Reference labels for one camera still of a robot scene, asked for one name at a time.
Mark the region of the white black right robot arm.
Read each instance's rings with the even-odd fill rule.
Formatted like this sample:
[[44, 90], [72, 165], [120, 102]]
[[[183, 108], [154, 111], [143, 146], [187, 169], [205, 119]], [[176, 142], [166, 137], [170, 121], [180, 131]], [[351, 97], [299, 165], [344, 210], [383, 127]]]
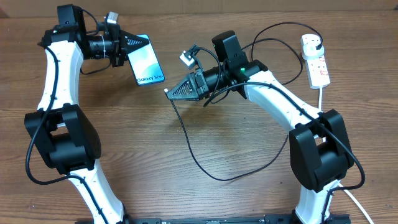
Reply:
[[165, 94], [170, 101], [204, 100], [229, 91], [266, 110], [287, 132], [290, 166], [301, 185], [290, 214], [237, 218], [236, 223], [349, 223], [348, 215], [330, 212], [331, 199], [349, 168], [357, 164], [342, 116], [308, 105], [281, 84], [260, 61], [249, 60], [229, 30], [212, 40], [218, 66], [189, 73]]

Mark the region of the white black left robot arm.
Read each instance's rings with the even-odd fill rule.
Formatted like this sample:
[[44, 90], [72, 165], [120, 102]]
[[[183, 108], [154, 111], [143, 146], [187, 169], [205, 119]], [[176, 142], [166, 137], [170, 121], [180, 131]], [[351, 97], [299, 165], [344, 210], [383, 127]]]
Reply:
[[119, 67], [149, 40], [122, 30], [114, 12], [92, 31], [85, 26], [86, 10], [67, 4], [57, 13], [58, 24], [38, 43], [45, 49], [47, 72], [37, 111], [24, 118], [31, 137], [25, 171], [38, 185], [68, 179], [87, 204], [92, 223], [134, 223], [102, 170], [99, 135], [79, 106], [79, 80], [84, 60], [106, 58]]

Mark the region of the Galaxy S24+ smartphone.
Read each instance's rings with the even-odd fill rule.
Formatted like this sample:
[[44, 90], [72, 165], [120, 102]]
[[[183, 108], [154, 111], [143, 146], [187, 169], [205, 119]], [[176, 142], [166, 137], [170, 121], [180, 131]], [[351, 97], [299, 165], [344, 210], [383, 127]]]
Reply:
[[163, 82], [165, 76], [149, 36], [147, 34], [139, 34], [138, 37], [147, 39], [149, 44], [127, 55], [136, 83], [138, 85], [151, 85]]

